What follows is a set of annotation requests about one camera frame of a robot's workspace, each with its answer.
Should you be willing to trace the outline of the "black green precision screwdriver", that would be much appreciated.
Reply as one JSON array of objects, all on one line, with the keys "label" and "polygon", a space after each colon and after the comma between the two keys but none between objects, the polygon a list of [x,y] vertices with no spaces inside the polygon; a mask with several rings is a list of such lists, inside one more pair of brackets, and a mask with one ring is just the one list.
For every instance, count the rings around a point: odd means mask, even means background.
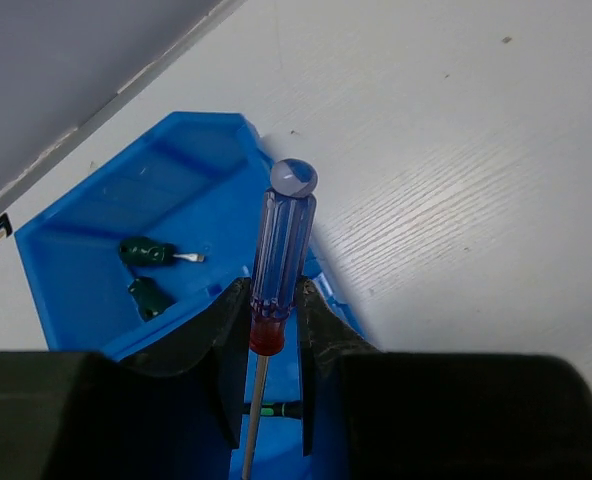
[{"label": "black green precision screwdriver", "polygon": [[268,402],[260,407],[260,415],[264,417],[281,417],[300,420],[302,418],[300,401]]}]

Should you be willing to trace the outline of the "blue red handled screwdriver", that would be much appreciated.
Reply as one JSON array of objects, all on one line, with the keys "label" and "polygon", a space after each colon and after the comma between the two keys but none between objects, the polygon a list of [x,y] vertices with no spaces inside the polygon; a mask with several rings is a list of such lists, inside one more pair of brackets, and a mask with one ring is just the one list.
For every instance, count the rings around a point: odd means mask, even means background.
[{"label": "blue red handled screwdriver", "polygon": [[318,176],[299,159],[274,164],[263,196],[250,292],[249,347],[257,355],[241,477],[252,476],[269,359],[281,352],[285,327],[302,275],[316,210]]}]

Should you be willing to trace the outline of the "green stubby screwdriver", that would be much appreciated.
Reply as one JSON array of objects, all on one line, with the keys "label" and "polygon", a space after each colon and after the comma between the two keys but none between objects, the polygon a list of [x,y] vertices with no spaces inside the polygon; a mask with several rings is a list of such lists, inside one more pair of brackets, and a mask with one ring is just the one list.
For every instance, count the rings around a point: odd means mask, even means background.
[{"label": "green stubby screwdriver", "polygon": [[151,321],[173,306],[176,301],[150,277],[135,277],[127,290],[134,300],[140,317]]},{"label": "green stubby screwdriver", "polygon": [[122,240],[118,246],[121,261],[128,266],[170,266],[177,261],[202,263],[206,257],[200,253],[180,253],[171,243],[159,242],[149,237],[134,236]]}]

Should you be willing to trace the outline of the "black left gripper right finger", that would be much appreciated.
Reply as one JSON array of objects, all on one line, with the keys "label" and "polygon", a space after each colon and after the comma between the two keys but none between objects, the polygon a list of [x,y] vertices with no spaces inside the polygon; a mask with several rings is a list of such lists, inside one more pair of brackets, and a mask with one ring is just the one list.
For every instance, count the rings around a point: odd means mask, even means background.
[{"label": "black left gripper right finger", "polygon": [[549,355],[375,348],[295,292],[315,479],[592,479],[592,392]]}]

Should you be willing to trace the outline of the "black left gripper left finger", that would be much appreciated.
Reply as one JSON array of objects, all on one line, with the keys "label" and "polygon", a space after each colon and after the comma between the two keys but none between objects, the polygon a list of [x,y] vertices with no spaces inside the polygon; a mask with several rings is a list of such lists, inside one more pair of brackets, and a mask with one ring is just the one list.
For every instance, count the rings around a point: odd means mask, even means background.
[{"label": "black left gripper left finger", "polygon": [[242,424],[250,282],[120,361],[0,352],[0,479],[224,479]]}]

